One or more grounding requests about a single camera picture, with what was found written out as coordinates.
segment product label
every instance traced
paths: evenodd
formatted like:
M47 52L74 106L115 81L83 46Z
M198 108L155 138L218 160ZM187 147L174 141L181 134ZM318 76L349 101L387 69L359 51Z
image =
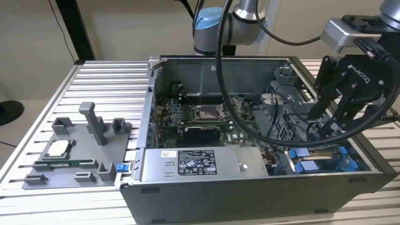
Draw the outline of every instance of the product label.
M213 150L178 151L177 161L179 176L217 174Z

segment gray plastic post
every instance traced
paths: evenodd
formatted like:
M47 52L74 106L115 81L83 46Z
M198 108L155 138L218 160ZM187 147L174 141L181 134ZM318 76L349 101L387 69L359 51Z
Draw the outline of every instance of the gray plastic post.
M51 171L50 165L49 164L35 164L35 162L31 165L31 168L35 171Z
M47 178L43 176L43 174L26 175L25 179L23 179L23 182L27 185L42 185L42 184L46 184L46 182L45 182L46 180L47 180Z
M94 114L94 103L82 102L79 104L79 113L85 115L87 121L87 129L91 132L97 145L105 145L106 139L103 137L103 123L98 123L95 114Z
M57 117L50 125L55 135L69 135L66 128L71 126L69 117Z
M123 118L114 118L111 121L111 130L115 135L121 135L129 132L126 122Z
M74 178L75 182L78 182L78 183L95 182L95 177L90 171L89 172L75 172L73 178Z
M97 168L97 174L102 181L113 181L117 174L113 163L109 164L107 170L105 169L103 164L99 163Z
M91 159L91 161L87 163L79 163L79 167L81 169L97 169L98 168L97 160Z

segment black chair leg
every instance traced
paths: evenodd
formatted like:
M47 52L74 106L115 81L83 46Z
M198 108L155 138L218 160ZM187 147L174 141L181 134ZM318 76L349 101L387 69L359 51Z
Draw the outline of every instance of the black chair leg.
M0 126L14 121L23 112L23 105L17 101L0 102Z

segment aluminum table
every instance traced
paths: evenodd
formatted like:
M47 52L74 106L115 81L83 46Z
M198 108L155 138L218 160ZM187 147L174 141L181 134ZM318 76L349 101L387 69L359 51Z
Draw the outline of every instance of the aluminum table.
M313 75L319 60L302 60ZM0 170L0 224L1 225L79 225L134 224L121 194L114 187L77 187L22 190L22 179L43 150L51 135L50 123L55 117L69 117L83 123L78 113L82 101L93 101L95 114L105 122L123 117L131 123L125 162L135 156L135 138L139 126L143 94L146 92L145 61L86 61L70 70L55 94ZM378 152L400 173L400 123L365 130ZM127 174L118 174L117 180ZM381 225L400 224L400 176L375 193L358 195L334 214L279 217L215 225L323 224Z

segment wire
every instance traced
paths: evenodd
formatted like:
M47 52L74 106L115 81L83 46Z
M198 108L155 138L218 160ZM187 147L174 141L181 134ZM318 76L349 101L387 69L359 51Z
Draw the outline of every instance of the wire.
M255 20L258 22L258 25L262 29L262 31L274 39L277 40L278 42L281 42L282 44L285 45L290 45L290 46L299 46L299 45L306 45L306 44L310 44L311 42L315 42L317 40L319 40L319 37L314 37L306 41L301 41L301 42L290 42L290 41L285 41L282 40L281 38L278 38L274 34L271 34L269 32L269 30L266 30L263 24L261 23L261 20L259 20L259 15L258 15L258 0L255 0Z
M9 144L9 143L6 143L6 142L1 142L1 141L0 141L0 144L5 144L5 145L7 145L7 146L10 146L10 147L14 147L14 148L17 147L15 145Z
M261 104L262 104L261 100L253 101L253 102L249 103L249 108L251 109L254 106L258 106Z
M285 117L285 116L297 116L299 118L299 120L307 124L307 121L305 118L302 118L299 115L307 115L307 113L301 113L301 112L290 112L290 113L285 113L282 114L281 116Z
M189 5L189 3L187 3L187 0L177 0L177 1L179 1L181 4L183 5L183 7L185 7L185 9L186 9L186 11L187 11L187 14L189 14L189 16L190 16L190 18L191 18L191 20L193 20L193 19L194 19L194 14L193 14L190 5Z
M310 140L310 128L311 128L311 125L314 125L314 124L317 124L317 123L309 123L306 128L305 128L305 139L306 139L306 141Z
M195 20L197 20L197 16L198 16L198 7L199 7L199 0L197 0L197 3L195 3L195 7L194 7L194 14L193 14L193 21L191 21L191 28L194 28L194 23L195 23Z
M54 12L54 8L51 7L50 0L47 0L47 2L49 2L49 7L50 7L50 10L51 10L51 14L54 15L54 18L55 18L55 22L57 22L58 28L59 28L59 30L61 30L61 32L62 32L63 42L65 42L65 46L66 46L69 55L70 55L70 57L71 57L71 62L74 63L74 57L73 57L73 55L71 55L71 52L70 52L70 49L69 49L69 46L67 46L66 37L65 37L65 32L63 32L63 30L62 30L62 28L61 28L61 25L59 25L59 22L58 22L58 19L57 19L57 15L55 15L55 12Z
M275 89L273 90L271 95L274 95L274 112L273 112L273 118L271 118L269 130L267 130L267 133L266 133L266 137L269 137L270 132L271 132L271 129L273 129L273 127L275 126L277 114L278 114L278 101L277 101L275 94L277 94L277 89L278 89L279 87L282 87L282 86L290 86L290 87L293 87L293 85L283 83L283 84L278 85L278 86L275 87ZM298 113L294 112L294 113L285 113L285 114L286 114L286 115L297 115Z
M327 146L321 147L321 148L307 148L307 150L321 150L321 149L326 149L326 148L330 148L330 147L338 147L338 145L331 144L331 145L327 145Z
M177 109L171 106L171 105L166 105L166 106L169 106L171 109L174 109L174 111L175 111L175 114L177 115L179 115L179 113L178 113L178 111L177 111Z
M391 80L391 86L394 87L390 89L386 99L379 105L379 108L377 111L371 114L370 117L367 117L362 123L350 131L341 133L339 135L334 137L329 137L326 139L318 140L318 141L311 141L311 142L285 142L279 140L274 140L270 138L266 138L261 135L258 135L255 132L253 132L251 129L246 127L246 124L241 121L239 117L237 116L233 106L229 102L229 95L226 92L226 87L225 87L225 82L223 82L223 76L222 76L222 70L221 70L221 47L222 47L222 33L223 33L223 26L225 26L225 21L227 17L227 12L229 12L229 7L231 5L231 0L225 1L225 5L221 11L221 16L219 16L219 23L218 23L218 30L217 30L217 41L215 41L215 54L214 54L214 62L215 62L215 75L217 75L217 80L218 80L218 86L219 86L219 92L221 96L225 102L226 109L230 113L231 119L238 125L238 127L242 129L242 131L251 137L258 139L259 141L266 142L267 144L274 144L279 146L287 146L287 147L313 147L313 146L321 146L325 144L331 144L337 143L350 137L353 137L355 134L358 134L363 129L369 127L369 125L378 120L378 118L382 116L382 114L387 111L390 108L398 92L400 92L400 64L398 62L391 58L391 57L385 57L379 59L379 64L386 66L389 68L393 80Z
M171 82L171 83L169 84L169 93L167 93L169 96L171 96L171 86L173 86L174 84L179 85L181 83L179 83L179 82Z
M195 107L194 103L189 100L189 98L181 93L181 96L183 96L186 98L186 100L189 101L189 103Z

